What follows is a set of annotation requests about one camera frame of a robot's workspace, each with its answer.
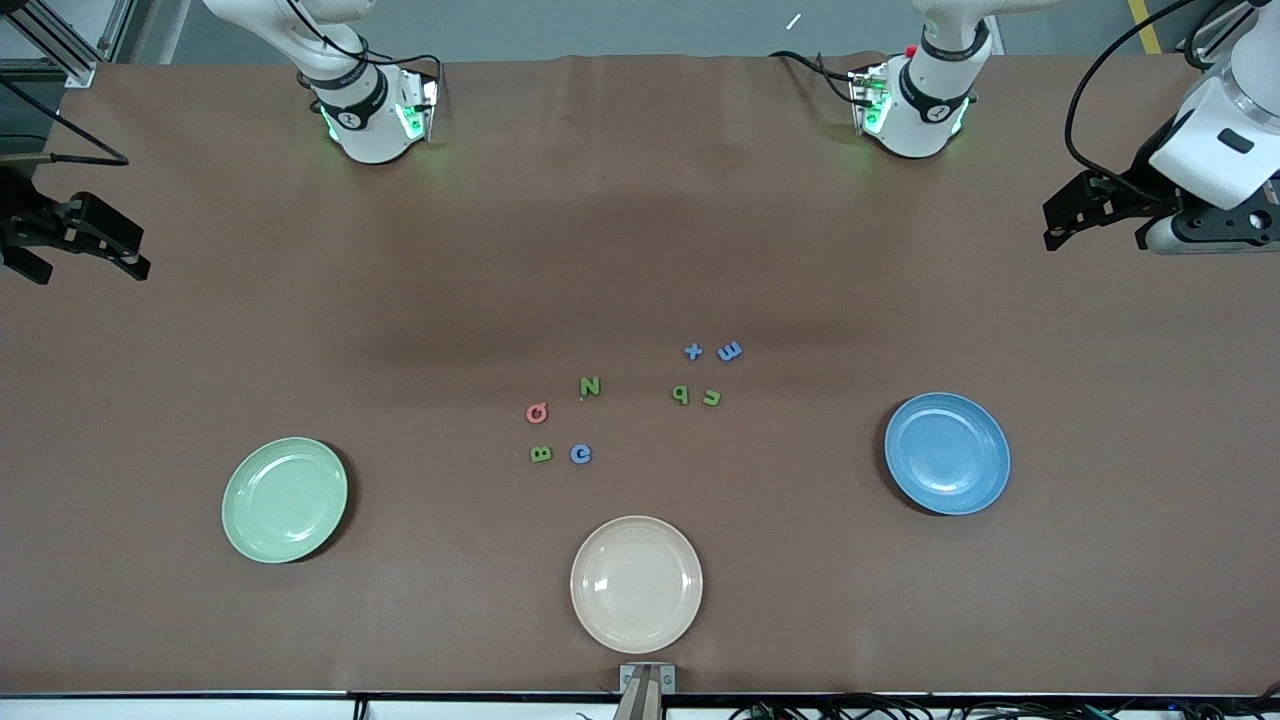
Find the plate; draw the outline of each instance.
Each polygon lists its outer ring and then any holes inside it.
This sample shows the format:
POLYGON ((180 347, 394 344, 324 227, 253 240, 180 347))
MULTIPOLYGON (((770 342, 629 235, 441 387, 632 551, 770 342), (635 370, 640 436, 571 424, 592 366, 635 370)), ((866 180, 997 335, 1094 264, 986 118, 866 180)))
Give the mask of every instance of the plate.
POLYGON ((948 392, 908 400, 884 432, 884 459, 911 500, 943 515, 969 515, 1009 484, 1009 442, 980 405, 948 392))
POLYGON ((223 495, 223 529, 250 560, 289 562, 315 552, 347 509, 347 471, 324 443, 291 437, 241 462, 223 495))
POLYGON ((703 603, 694 546, 655 518, 609 520, 573 559, 570 596, 579 621, 609 650, 654 652, 685 634, 703 603))

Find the blue plate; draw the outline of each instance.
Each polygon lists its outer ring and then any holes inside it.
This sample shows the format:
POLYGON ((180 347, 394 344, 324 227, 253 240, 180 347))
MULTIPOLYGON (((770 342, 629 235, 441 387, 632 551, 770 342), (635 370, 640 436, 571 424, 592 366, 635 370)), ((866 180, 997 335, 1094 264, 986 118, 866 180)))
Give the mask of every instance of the blue plate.
POLYGON ((929 392, 908 400, 884 432, 888 471, 908 497, 943 515, 969 515, 1009 484, 1009 441, 980 405, 929 392))

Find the plate rim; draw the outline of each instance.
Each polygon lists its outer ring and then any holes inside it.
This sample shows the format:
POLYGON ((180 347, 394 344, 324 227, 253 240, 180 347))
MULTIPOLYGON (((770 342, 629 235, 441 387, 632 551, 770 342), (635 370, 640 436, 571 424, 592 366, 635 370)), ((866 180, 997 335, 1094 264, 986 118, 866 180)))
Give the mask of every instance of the plate rim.
POLYGON ((961 516, 961 515, 973 515, 974 512, 980 512, 991 507, 992 505, 996 503, 997 500, 1000 500, 1000 497, 1005 493, 1005 488, 1009 486, 1009 477, 1012 474, 1014 469, 1014 459, 1012 459, 1012 452, 1009 447, 1009 437, 1005 434, 1005 428, 1000 425, 1000 421, 996 420, 996 416, 992 415, 989 410, 983 407, 982 404, 979 404, 978 401, 965 397, 963 395, 955 392, 933 391, 933 392, 922 392, 920 395, 906 398, 905 401, 902 401, 901 405, 897 406, 897 410, 895 410, 893 414, 890 416, 888 424, 884 425, 884 465, 888 468, 888 474, 890 477, 893 478, 893 483, 896 483, 899 489, 906 493, 906 496, 911 498, 913 502, 915 502, 920 507, 924 507, 929 512, 937 512, 938 515, 961 516), (908 484, 902 482, 902 479, 899 477, 899 473, 895 471, 893 469, 895 462, 893 462, 893 455, 890 452, 890 437, 892 436, 895 424, 900 423, 902 413, 911 404, 918 401, 923 402, 929 398, 940 398, 940 397, 959 400, 963 405, 968 405, 973 409, 977 409, 979 414, 991 420, 991 424, 996 428, 996 433, 1000 439, 1000 446, 1004 451, 1005 471, 996 480, 996 487, 998 488, 997 492, 986 503, 974 507, 972 510, 938 510, 936 507, 931 507, 924 500, 922 500, 920 496, 918 496, 918 493, 913 492, 911 487, 908 487, 908 484))
POLYGON ((332 447, 329 447, 328 445, 325 445, 325 443, 323 443, 323 442, 320 442, 320 441, 317 441, 315 438, 308 438, 308 437, 302 437, 302 436, 289 436, 289 437, 276 438, 276 439, 273 439, 273 441, 268 442, 266 445, 259 447, 253 452, 250 452, 248 455, 246 455, 244 459, 241 460, 239 465, 236 466, 236 470, 232 471, 230 478, 227 479, 227 488, 223 491, 223 507, 221 507, 223 534, 227 536, 227 541, 232 543, 232 547, 234 547, 237 552, 239 552, 244 557, 248 557, 253 562, 262 562, 265 565, 282 565, 284 562, 293 562, 293 561, 301 560, 301 559, 311 555, 312 552, 320 550, 320 547, 333 536, 333 533, 338 530, 338 525, 342 524, 342 518, 347 514, 347 502, 349 501, 349 497, 351 497, 351 486, 349 486, 349 482, 347 479, 347 466, 343 465, 342 457, 339 457, 338 454, 334 452, 334 450, 332 447), (229 516, 230 516, 230 505, 229 505, 229 501, 230 501, 230 496, 232 496, 232 484, 236 483, 236 477, 239 475, 241 470, 243 470, 244 466, 248 465, 248 462, 251 460, 253 460, 259 455, 261 455, 261 454, 266 452, 268 450, 270 450, 271 446, 282 445, 282 443, 287 443, 287 442, 302 442, 303 445, 310 445, 312 447, 319 447, 323 451, 323 454, 326 454, 330 459, 333 459, 334 464, 338 466, 338 474, 339 474, 339 477, 342 479, 342 510, 338 512, 338 521, 334 523, 333 528, 330 528, 328 532, 325 532, 323 534, 323 538, 319 539, 319 542, 315 543, 315 547, 310 547, 305 552, 301 552, 298 555, 291 555, 291 556, 287 556, 287 557, 283 557, 283 559, 279 559, 279 560, 274 560, 274 559, 268 560, 268 559, 264 559, 260 555, 251 553, 248 548, 241 547, 239 543, 236 542, 236 537, 233 536, 233 533, 230 530, 230 527, 228 524, 228 520, 229 520, 229 516))
POLYGON ((570 602, 573 605, 573 615, 577 616, 577 624, 581 625, 582 629, 586 630, 586 634, 591 635, 591 639, 594 639, 595 642, 603 644, 604 647, 614 652, 622 652, 626 655, 645 655, 650 652, 658 652, 659 650, 676 644, 676 642, 678 642, 682 637, 685 637, 685 633, 687 633, 689 628, 694 625, 694 620, 698 619, 698 614, 703 609, 704 584, 705 584, 705 575, 703 574, 703 560, 701 557, 698 556, 698 548, 694 547, 694 543, 689 542, 689 538, 685 536, 685 533, 680 532, 680 528, 672 525, 671 523, 660 518, 654 518, 652 515, 622 515, 620 518, 607 520, 604 524, 591 530, 591 534, 586 536, 586 539, 582 541, 582 544, 579 546, 577 552, 573 555, 573 564, 570 566, 568 571, 568 597, 570 602), (680 628, 680 632, 676 633, 671 641, 658 647, 646 647, 645 650, 628 650, 623 647, 617 647, 617 644, 609 642, 607 638, 596 635, 594 632, 591 632, 591 626, 582 619, 582 607, 579 605, 577 592, 575 592, 577 589, 577 583, 575 582, 575 578, 577 578, 579 575, 579 568, 584 561, 582 553, 586 551, 588 546, 590 546, 591 542, 598 536, 609 530, 613 525, 620 525, 626 521, 653 523, 659 528, 664 528, 667 530, 673 532, 676 537, 684 541, 685 546, 689 547, 690 556, 694 559, 694 569, 696 570, 696 580, 694 582, 694 584, 698 587, 698 597, 695 598, 694 602, 694 612, 689 616, 689 621, 685 623, 682 628, 680 628))

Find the table surface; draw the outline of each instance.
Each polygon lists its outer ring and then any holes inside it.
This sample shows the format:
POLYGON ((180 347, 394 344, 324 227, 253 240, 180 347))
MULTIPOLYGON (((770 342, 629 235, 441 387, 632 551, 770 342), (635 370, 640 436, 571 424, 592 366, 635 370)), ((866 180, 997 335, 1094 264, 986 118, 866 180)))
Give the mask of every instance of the table surface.
MULTIPOLYGON (((1257 692, 1280 258, 1157 258, 1129 227, 1046 252, 1084 67, 993 59, 954 145, 908 161, 778 60, 461 65, 439 142, 385 167, 288 68, 102 68, 64 111, 133 164, 37 181, 136 219, 154 270, 0 277, 0 688, 612 687, 627 657, 568 570, 648 514, 705 570, 654 656, 686 691, 1257 692), (681 354, 731 340, 727 366, 681 354), (888 415, 937 389, 1012 447, 973 516, 883 468, 888 415), (259 565, 219 507, 283 436, 342 454, 352 506, 259 565)), ((1117 59, 1080 145, 1126 165, 1189 79, 1117 59)))

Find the yellow floor stripe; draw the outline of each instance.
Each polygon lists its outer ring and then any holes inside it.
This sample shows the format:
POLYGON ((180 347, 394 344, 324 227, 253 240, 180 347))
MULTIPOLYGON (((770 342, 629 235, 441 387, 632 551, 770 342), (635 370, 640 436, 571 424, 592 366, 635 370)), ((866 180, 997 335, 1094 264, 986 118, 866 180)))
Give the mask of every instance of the yellow floor stripe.
MULTIPOLYGON (((1133 14, 1133 22, 1135 23, 1140 23, 1151 15, 1147 12, 1147 3, 1144 0, 1129 0, 1129 13, 1133 14)), ((1138 32, 1138 37, 1142 40, 1143 51, 1148 55, 1160 55, 1160 38, 1156 37, 1156 28, 1147 26, 1138 32)))

